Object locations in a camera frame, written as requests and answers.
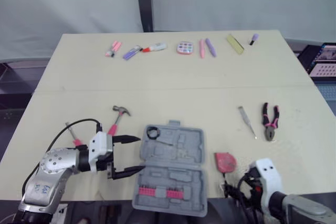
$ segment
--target hammer head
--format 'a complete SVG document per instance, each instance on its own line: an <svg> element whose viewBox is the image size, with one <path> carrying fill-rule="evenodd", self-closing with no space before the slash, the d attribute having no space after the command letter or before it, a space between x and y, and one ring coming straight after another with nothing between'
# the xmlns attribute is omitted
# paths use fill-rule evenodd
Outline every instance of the hammer head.
<svg viewBox="0 0 336 224"><path fill-rule="evenodd" d="M126 113L126 114L128 114L129 116L131 115L130 112L129 112L126 108L124 108L124 107L113 106L112 109L113 109L114 111L118 111L118 112L121 113L121 114Z"/></svg>

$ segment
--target white curtain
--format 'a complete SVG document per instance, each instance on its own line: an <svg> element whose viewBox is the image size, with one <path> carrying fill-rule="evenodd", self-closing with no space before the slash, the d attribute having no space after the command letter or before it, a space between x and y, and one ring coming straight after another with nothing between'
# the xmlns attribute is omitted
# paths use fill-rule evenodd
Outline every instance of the white curtain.
<svg viewBox="0 0 336 224"><path fill-rule="evenodd" d="M49 58L63 33L142 32L138 0L0 0L0 61Z"/></svg>
<svg viewBox="0 0 336 224"><path fill-rule="evenodd" d="M288 39L336 40L336 0L153 0L162 31L279 29Z"/></svg>

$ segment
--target black ring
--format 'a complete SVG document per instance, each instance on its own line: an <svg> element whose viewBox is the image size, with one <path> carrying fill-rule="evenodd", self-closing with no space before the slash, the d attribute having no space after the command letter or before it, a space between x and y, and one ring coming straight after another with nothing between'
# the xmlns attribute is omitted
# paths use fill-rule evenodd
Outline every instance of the black ring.
<svg viewBox="0 0 336 224"><path fill-rule="evenodd" d="M152 131L156 131L156 135L155 135L155 136L150 136L150 133L151 133ZM150 126L150 127L147 128L147 137L148 137L149 139L153 139L153 140L155 140L155 139L157 139L159 136L160 136L160 130L159 130L157 127Z"/></svg>

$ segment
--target table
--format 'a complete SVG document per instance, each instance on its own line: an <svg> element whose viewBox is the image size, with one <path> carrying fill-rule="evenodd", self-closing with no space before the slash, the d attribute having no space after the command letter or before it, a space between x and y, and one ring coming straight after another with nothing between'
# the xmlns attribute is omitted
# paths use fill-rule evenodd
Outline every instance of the table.
<svg viewBox="0 0 336 224"><path fill-rule="evenodd" d="M111 110L114 104L132 113L122 118L119 134L141 137L147 124L166 124L169 120L202 128L209 198L220 197L218 183L222 179L214 152L230 152L237 158L238 169L232 180L240 178L252 161L270 157L286 193L335 191L335 117L280 33L258 31L260 39L248 47L247 40L254 32L64 35L0 163L1 199L21 198L22 182L66 121L92 117L101 121L106 131L117 116ZM226 42L229 33L246 46L242 55ZM198 46L191 56L174 53L180 40L196 45L197 38L206 37L216 47L217 58L207 53L201 59ZM114 39L124 45L115 59L106 58L104 51ZM135 44L159 41L166 41L169 48L141 53L129 61L120 58ZM237 73L238 66L245 71ZM284 66L292 71L284 71ZM261 124L261 107L266 101L280 107L277 140L272 143L266 142ZM239 105L244 106L257 140L243 123ZM83 123L73 129L88 143L95 124ZM65 133L54 147L71 146L71 141L70 134ZM117 169L142 162L140 145L115 145ZM106 177L106 172L72 176L62 199L132 198L135 176L122 180Z"/></svg>

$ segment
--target purple pen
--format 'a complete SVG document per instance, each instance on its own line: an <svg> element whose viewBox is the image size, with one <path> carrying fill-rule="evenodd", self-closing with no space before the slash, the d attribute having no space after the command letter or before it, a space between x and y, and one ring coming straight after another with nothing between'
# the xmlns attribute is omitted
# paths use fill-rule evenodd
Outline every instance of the purple pen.
<svg viewBox="0 0 336 224"><path fill-rule="evenodd" d="M128 51L124 56L122 57L125 60L131 59L134 55L137 54L137 52L141 51L142 48L140 46L133 47L130 51Z"/></svg>
<svg viewBox="0 0 336 224"><path fill-rule="evenodd" d="M216 50L214 48L214 46L211 44L210 40L208 38L205 39L205 43L207 44L210 53L212 54L213 57L216 57Z"/></svg>
<svg viewBox="0 0 336 224"><path fill-rule="evenodd" d="M254 41L256 41L258 38L259 38L259 34L253 34L252 40L250 42L250 46L252 46Z"/></svg>

